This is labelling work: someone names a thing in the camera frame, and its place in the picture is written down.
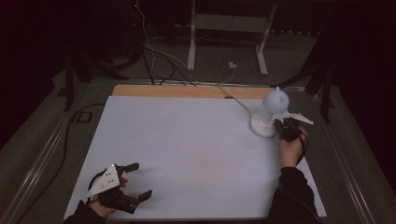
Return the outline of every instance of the table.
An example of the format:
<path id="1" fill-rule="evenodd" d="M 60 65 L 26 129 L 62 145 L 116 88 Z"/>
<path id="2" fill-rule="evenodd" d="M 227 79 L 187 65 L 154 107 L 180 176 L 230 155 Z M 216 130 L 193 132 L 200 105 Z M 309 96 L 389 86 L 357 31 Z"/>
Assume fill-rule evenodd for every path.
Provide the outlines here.
<path id="1" fill-rule="evenodd" d="M 267 65 L 262 51 L 270 33 L 277 4 L 272 4 L 271 12 L 266 17 L 236 17 L 225 15 L 210 15 L 195 12 L 195 0 L 191 1 L 191 35 L 187 69 L 192 72 L 195 66 L 195 30 L 225 30 L 262 33 L 262 42 L 256 46 L 256 55 L 262 76 L 268 75 Z"/>
<path id="2" fill-rule="evenodd" d="M 259 110 L 269 88 L 225 88 Z M 217 87 L 119 85 L 110 96 L 65 217 L 84 199 L 91 176 L 111 162 L 140 163 L 127 195 L 153 189 L 119 220 L 257 219 L 268 213 L 279 177 L 277 139 L 248 127 L 249 114 Z M 326 216 L 306 160 L 299 168 Z"/>

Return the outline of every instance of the dark background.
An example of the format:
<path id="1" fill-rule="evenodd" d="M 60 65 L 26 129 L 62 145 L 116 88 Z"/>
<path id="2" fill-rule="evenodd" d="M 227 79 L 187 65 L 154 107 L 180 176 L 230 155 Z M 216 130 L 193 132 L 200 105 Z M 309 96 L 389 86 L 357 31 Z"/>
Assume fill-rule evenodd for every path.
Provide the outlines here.
<path id="1" fill-rule="evenodd" d="M 98 60 L 109 59 L 111 51 L 119 51 L 114 40 L 119 30 L 114 24 L 124 21 L 124 2 L 113 2 L 0 3 L 0 148 L 53 90 L 51 78 L 64 70 L 65 46 L 77 46 Z M 255 16 L 269 9 L 261 3 L 262 7 L 251 11 L 245 7 L 247 1 L 198 2 L 197 11 L 219 14 Z M 147 21 L 164 35 L 175 35 L 175 23 L 190 22 L 188 1 L 146 0 L 140 4 Z M 323 57 L 335 63 L 332 83 L 340 88 L 394 190 L 396 94 L 391 90 L 396 72 L 395 13 L 395 4 L 385 1 L 282 1 L 273 23 L 273 32 L 278 35 L 287 31 L 320 33 L 304 69 Z"/>

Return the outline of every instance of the lamp base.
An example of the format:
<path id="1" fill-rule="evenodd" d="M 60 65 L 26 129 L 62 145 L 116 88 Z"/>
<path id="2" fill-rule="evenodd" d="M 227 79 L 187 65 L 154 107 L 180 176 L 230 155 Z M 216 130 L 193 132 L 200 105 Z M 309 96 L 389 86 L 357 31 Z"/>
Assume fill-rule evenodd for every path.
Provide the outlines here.
<path id="1" fill-rule="evenodd" d="M 255 113 L 250 119 L 251 130 L 260 137 L 274 137 L 276 135 L 274 121 L 270 119 L 265 123 L 264 119 L 265 115 L 262 112 Z"/>

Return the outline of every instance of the white table surface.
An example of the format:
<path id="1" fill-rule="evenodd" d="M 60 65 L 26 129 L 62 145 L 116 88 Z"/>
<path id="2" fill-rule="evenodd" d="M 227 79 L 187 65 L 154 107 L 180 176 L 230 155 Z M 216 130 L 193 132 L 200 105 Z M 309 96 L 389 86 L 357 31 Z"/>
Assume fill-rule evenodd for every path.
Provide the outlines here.
<path id="1" fill-rule="evenodd" d="M 262 100 L 241 102 L 262 110 Z M 124 193 L 137 197 L 152 189 L 152 197 L 133 215 L 117 211 L 112 219 L 266 217 L 280 175 L 278 140 L 255 135 L 248 122 L 249 113 L 232 99 L 110 96 L 64 217 L 86 201 L 94 175 L 112 163 L 134 162 L 140 168 L 124 174 Z M 298 168 L 325 217 L 305 159 Z"/>

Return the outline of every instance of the human hand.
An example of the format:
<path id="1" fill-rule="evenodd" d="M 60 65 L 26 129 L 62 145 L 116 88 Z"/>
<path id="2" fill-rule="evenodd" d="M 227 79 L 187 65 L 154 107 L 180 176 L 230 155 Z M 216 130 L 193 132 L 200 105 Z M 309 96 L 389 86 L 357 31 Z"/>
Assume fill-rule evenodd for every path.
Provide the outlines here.
<path id="1" fill-rule="evenodd" d="M 126 183 L 128 182 L 128 179 L 125 179 L 124 177 L 120 176 L 120 187 L 125 188 Z M 95 211 L 100 217 L 107 218 L 110 214 L 116 211 L 114 208 L 108 208 L 105 206 L 102 206 L 99 203 L 98 196 L 95 195 L 93 196 L 92 202 L 90 203 L 90 208 Z"/>
<path id="2" fill-rule="evenodd" d="M 302 132 L 301 138 L 305 141 L 308 136 L 308 132 L 302 128 L 298 127 Z M 292 142 L 287 142 L 285 139 L 280 139 L 279 141 L 279 160 L 280 166 L 283 167 L 296 167 L 297 161 L 303 153 L 303 145 L 301 144 L 300 138 L 296 138 Z"/>

